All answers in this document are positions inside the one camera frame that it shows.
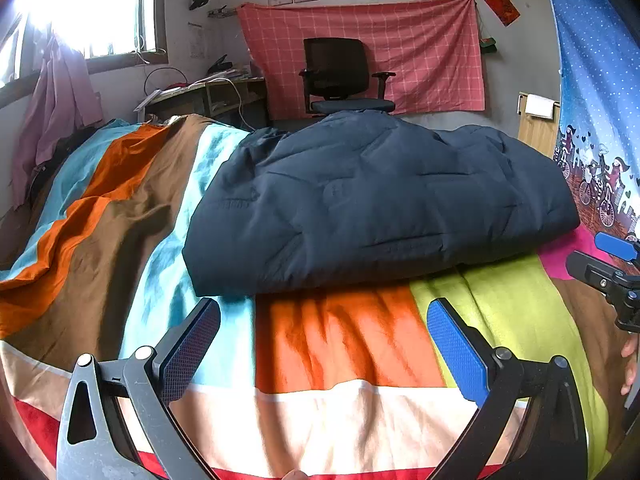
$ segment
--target bed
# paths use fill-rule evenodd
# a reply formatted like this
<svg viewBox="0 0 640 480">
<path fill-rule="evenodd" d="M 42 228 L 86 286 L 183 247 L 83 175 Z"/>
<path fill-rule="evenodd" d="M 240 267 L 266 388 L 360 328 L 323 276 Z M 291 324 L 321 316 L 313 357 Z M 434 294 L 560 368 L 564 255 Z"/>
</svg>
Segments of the bed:
<svg viewBox="0 0 640 480">
<path fill-rule="evenodd" d="M 128 357 L 196 305 L 182 257 L 190 219 L 245 136 L 198 116 L 113 121 L 67 158 L 14 232 L 16 257 L 0 271 L 0 408 L 46 477 L 78 356 Z M 444 297 L 492 346 L 567 357 L 593 476 L 624 436 L 627 337 L 602 295 L 567 275 L 573 250 L 608 258 L 580 227 L 535 253 L 413 280 L 218 297 L 220 332 L 172 412 L 223 480 L 293 469 L 426 478 L 476 409 L 426 329 L 428 305 Z M 121 407 L 143 463 L 162 476 Z M 523 413 L 519 402 L 485 472 L 499 468 Z"/>
</svg>

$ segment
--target chair seat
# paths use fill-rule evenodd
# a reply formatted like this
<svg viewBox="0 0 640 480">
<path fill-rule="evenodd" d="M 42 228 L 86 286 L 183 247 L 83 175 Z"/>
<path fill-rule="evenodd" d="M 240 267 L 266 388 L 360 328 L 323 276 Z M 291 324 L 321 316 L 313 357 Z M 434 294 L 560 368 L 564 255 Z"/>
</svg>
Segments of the chair seat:
<svg viewBox="0 0 640 480">
<path fill-rule="evenodd" d="M 313 101 L 311 110 L 319 114 L 330 115 L 344 110 L 379 110 L 393 112 L 396 104 L 386 99 L 345 99 L 343 101 Z"/>
</svg>

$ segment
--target window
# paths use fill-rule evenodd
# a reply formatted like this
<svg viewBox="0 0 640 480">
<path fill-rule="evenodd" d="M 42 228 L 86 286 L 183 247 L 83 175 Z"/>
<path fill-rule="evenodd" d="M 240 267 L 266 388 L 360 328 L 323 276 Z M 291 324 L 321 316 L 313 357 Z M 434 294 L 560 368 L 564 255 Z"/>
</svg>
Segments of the window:
<svg viewBox="0 0 640 480">
<path fill-rule="evenodd" d="M 90 73 L 167 63 L 164 0 L 17 0 L 0 43 L 0 107 L 30 94 L 53 34 L 84 53 Z"/>
</svg>

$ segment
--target hand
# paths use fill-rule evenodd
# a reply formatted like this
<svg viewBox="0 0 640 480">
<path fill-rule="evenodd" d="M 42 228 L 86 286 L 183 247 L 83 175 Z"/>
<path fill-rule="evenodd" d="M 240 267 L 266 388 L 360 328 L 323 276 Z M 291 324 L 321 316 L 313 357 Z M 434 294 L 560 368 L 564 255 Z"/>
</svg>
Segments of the hand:
<svg viewBox="0 0 640 480">
<path fill-rule="evenodd" d="M 638 373 L 638 334 L 629 334 L 629 339 L 622 347 L 622 357 L 630 358 L 625 366 L 625 383 L 620 390 L 620 394 L 626 395 L 631 391 Z"/>
</svg>

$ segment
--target pink fabric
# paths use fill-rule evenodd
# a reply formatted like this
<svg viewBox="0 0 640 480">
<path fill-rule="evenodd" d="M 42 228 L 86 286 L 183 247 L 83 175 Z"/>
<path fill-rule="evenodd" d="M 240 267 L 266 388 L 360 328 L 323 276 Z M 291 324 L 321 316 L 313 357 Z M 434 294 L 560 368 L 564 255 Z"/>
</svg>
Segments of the pink fabric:
<svg viewBox="0 0 640 480">
<path fill-rule="evenodd" d="M 396 113 L 484 110 L 474 0 L 238 9 L 251 55 L 264 72 L 273 119 L 305 113 L 304 38 L 354 38 L 368 47 L 369 70 L 396 72 L 386 98 Z M 376 96 L 371 84 L 367 97 Z"/>
<path fill-rule="evenodd" d="M 566 272 L 565 262 L 567 256 L 574 251 L 582 251 L 612 265 L 611 257 L 597 249 L 593 239 L 593 234 L 580 224 L 574 231 L 540 247 L 538 256 L 548 276 L 559 280 L 572 280 L 573 278 Z"/>
<path fill-rule="evenodd" d="M 84 56 L 52 38 L 14 151 L 14 208 L 24 203 L 34 168 L 51 159 L 58 141 L 71 135 L 75 126 L 101 120 Z"/>
</svg>

